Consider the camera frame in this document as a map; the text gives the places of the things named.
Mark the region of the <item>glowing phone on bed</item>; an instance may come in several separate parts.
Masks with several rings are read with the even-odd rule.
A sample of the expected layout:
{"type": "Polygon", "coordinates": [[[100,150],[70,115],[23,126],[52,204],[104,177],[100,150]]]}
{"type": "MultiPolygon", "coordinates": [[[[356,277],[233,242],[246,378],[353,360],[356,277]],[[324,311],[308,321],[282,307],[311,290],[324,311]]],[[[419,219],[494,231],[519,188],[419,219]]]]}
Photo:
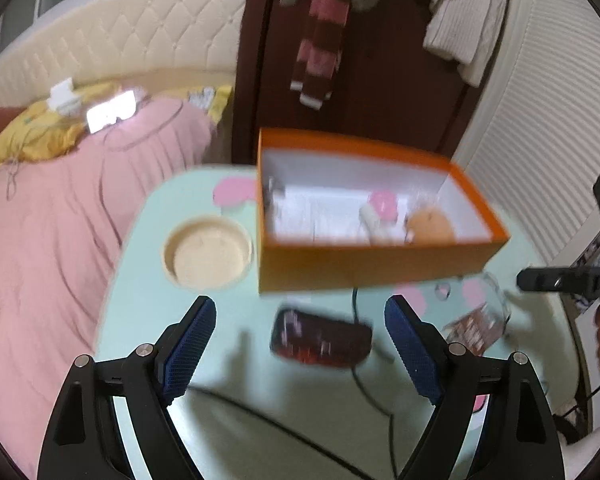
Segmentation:
{"type": "Polygon", "coordinates": [[[137,98],[133,90],[119,93],[108,101],[86,111],[86,124],[91,134],[98,133],[117,122],[132,118],[137,112],[137,98]]]}

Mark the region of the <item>silver metal cup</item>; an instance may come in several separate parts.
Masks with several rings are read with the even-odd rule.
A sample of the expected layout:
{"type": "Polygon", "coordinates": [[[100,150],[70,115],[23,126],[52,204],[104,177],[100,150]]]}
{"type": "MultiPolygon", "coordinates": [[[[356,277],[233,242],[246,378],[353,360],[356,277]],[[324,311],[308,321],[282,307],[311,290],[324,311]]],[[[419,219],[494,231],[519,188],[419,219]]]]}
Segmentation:
{"type": "Polygon", "coordinates": [[[262,182],[262,204],[264,211],[268,211],[274,203],[275,197],[285,197],[285,185],[276,177],[266,177],[262,182]]]}

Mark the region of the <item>red pink striped scarf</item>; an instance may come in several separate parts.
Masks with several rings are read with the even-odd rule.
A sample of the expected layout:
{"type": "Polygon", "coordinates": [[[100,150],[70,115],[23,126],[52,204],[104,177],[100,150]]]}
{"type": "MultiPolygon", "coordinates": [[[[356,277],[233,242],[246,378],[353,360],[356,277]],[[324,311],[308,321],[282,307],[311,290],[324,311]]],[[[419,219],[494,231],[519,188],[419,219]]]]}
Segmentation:
{"type": "Polygon", "coordinates": [[[299,102],[320,110],[332,95],[341,58],[342,36],[351,0],[311,0],[290,88],[299,102]]]}

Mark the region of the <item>pink white round item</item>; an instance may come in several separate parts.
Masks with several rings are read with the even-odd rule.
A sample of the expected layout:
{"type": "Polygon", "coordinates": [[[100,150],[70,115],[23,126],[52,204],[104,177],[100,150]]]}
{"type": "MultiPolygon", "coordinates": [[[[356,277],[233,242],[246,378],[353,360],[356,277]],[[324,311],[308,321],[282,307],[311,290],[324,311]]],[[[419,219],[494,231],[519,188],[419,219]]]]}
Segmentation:
{"type": "Polygon", "coordinates": [[[376,191],[368,196],[358,212],[362,226],[373,244],[404,242],[404,215],[398,196],[389,191],[376,191]]]}

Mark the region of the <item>dark brown wooden door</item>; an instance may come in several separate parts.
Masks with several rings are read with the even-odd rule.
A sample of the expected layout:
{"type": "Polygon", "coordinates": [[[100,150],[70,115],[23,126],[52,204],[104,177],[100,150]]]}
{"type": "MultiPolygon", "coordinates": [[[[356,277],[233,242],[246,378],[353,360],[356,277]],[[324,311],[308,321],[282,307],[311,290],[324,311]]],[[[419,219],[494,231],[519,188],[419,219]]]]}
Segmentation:
{"type": "Polygon", "coordinates": [[[320,110],[291,91],[311,0],[246,0],[237,60],[232,161],[253,164],[264,127],[334,132],[450,157],[481,89],[456,65],[424,49],[428,0],[380,0],[351,13],[332,97],[320,110]]]}

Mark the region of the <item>brown card box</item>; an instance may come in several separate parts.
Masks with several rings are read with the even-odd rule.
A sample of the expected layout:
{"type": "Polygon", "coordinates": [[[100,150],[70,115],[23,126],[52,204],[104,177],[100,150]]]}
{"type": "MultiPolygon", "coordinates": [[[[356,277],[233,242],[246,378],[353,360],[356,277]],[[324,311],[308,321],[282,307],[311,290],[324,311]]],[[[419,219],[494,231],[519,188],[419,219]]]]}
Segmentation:
{"type": "Polygon", "coordinates": [[[486,304],[471,310],[442,330],[443,337],[449,344],[462,344],[475,356],[483,356],[504,332],[504,321],[486,304]]]}

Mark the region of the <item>orange cardboard box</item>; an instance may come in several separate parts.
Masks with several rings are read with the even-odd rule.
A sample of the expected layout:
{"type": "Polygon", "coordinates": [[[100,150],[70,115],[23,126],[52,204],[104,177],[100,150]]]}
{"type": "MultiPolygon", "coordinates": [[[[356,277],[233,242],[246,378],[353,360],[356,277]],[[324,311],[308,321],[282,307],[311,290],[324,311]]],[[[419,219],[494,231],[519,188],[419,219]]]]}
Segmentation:
{"type": "Polygon", "coordinates": [[[264,128],[258,147],[259,289],[298,292],[432,281],[474,274],[508,242],[502,222],[449,159],[326,132],[264,128]],[[262,182],[285,197],[268,211],[262,182]],[[422,207],[452,223],[451,244],[373,244],[358,212],[368,196],[398,196],[405,219],[422,207]]]}

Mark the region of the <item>pink bed blanket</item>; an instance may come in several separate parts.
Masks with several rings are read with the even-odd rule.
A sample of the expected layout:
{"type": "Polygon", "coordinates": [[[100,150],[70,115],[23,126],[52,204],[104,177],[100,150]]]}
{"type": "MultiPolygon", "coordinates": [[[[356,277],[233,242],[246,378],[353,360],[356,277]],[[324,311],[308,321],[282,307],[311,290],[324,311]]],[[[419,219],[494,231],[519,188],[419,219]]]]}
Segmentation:
{"type": "Polygon", "coordinates": [[[214,135],[198,107],[158,98],[67,155],[0,167],[0,445],[27,478],[70,365],[95,350],[135,216],[214,135]]]}

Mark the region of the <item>white knit sweater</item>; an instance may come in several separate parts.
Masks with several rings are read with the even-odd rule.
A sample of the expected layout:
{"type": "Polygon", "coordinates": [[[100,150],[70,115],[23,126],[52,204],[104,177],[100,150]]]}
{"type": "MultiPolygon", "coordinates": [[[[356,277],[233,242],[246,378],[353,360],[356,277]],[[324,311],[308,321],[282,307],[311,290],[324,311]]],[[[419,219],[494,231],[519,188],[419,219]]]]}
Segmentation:
{"type": "Polygon", "coordinates": [[[480,86],[494,52],[508,0],[430,0],[422,46],[454,61],[466,84],[480,86]]]}

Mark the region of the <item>orange plush toy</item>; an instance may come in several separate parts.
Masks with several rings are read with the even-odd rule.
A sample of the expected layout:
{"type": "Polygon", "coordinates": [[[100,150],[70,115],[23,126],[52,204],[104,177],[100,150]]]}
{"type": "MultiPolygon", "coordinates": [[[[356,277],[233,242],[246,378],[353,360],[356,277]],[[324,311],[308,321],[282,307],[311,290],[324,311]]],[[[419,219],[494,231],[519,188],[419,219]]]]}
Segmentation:
{"type": "Polygon", "coordinates": [[[455,242],[455,232],[441,209],[422,207],[405,219],[405,240],[414,244],[451,244],[455,242]]]}

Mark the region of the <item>clear plastic wrapper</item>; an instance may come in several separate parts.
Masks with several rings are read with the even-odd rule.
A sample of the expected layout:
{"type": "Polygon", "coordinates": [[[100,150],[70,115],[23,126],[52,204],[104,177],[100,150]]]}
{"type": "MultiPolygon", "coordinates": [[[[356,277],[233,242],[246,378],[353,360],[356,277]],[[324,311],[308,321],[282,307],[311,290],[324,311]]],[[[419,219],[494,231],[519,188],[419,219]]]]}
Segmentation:
{"type": "Polygon", "coordinates": [[[441,333],[449,344],[462,344],[475,356],[483,356],[507,330],[512,308],[496,277],[483,271],[459,278],[446,294],[464,301],[465,312],[443,326],[441,333]]]}

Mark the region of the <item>dark marbled pouch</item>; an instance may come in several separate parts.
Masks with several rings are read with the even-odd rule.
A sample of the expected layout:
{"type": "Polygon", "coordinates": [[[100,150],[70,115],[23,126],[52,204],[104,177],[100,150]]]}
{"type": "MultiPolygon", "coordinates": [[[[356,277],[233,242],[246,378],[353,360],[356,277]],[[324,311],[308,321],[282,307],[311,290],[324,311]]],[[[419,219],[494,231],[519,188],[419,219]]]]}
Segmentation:
{"type": "Polygon", "coordinates": [[[372,342],[368,324],[284,307],[276,314],[270,349],[301,364],[352,368],[370,355],[372,342]]]}

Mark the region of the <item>cream tufted headboard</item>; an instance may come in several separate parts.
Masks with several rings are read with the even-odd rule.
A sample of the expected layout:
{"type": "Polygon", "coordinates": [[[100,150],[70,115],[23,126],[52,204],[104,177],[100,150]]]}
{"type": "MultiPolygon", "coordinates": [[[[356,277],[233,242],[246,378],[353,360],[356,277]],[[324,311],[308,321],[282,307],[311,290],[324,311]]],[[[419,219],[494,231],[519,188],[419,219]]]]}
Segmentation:
{"type": "Polygon", "coordinates": [[[71,79],[150,91],[235,80],[246,0],[95,0],[0,55],[0,106],[25,106],[71,79]]]}

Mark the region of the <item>yellow pillow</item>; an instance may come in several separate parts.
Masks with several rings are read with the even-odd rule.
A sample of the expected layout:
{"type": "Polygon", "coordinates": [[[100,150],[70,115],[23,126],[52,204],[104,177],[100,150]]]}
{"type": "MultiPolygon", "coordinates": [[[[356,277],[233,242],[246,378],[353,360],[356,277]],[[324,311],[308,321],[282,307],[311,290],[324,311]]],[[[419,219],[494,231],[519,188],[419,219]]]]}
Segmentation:
{"type": "Polygon", "coordinates": [[[45,101],[32,103],[0,133],[0,166],[44,162],[69,153],[87,133],[86,111],[121,91],[115,81],[77,88],[78,110],[69,115],[51,110],[45,101]]]}

